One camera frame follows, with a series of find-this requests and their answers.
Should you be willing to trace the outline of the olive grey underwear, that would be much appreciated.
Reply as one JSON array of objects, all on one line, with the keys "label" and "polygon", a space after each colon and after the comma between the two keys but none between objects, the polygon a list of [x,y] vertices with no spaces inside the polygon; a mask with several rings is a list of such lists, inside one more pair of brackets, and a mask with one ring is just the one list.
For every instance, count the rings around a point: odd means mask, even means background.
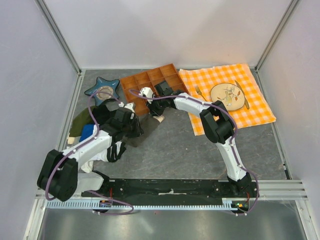
[{"label": "olive grey underwear", "polygon": [[153,131],[160,125],[160,123],[165,119],[163,115],[160,116],[152,116],[151,114],[146,114],[141,118],[140,126],[143,130],[143,134],[139,137],[128,138],[124,137],[122,141],[134,148],[140,146],[152,133]]}]

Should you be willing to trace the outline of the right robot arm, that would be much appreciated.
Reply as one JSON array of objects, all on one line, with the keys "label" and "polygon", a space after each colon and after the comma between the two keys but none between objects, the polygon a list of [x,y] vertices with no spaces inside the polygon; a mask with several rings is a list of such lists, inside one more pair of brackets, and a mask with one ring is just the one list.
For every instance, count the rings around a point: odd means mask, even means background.
[{"label": "right robot arm", "polygon": [[243,167],[235,145],[236,124],[221,101],[210,103],[200,101],[181,90],[174,91],[164,80],[155,86],[160,94],[156,96],[149,87],[139,95],[147,98],[146,106],[152,115],[161,115],[165,108],[185,111],[200,118],[204,134],[214,143],[224,161],[229,191],[235,197],[242,196],[250,187],[252,178]]}]

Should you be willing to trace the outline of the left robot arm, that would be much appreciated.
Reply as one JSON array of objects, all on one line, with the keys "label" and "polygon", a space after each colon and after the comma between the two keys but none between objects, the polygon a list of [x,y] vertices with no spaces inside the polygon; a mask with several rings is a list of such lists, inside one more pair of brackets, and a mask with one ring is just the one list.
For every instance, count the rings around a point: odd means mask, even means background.
[{"label": "left robot arm", "polygon": [[104,124],[96,124],[93,133],[70,149],[48,152],[37,186],[45,191],[48,201],[70,199],[74,193],[93,191],[99,197],[106,196],[110,185],[102,174],[79,173],[82,166],[93,161],[114,163],[126,151],[123,138],[136,138],[143,134],[135,111],[125,105],[115,111]]}]

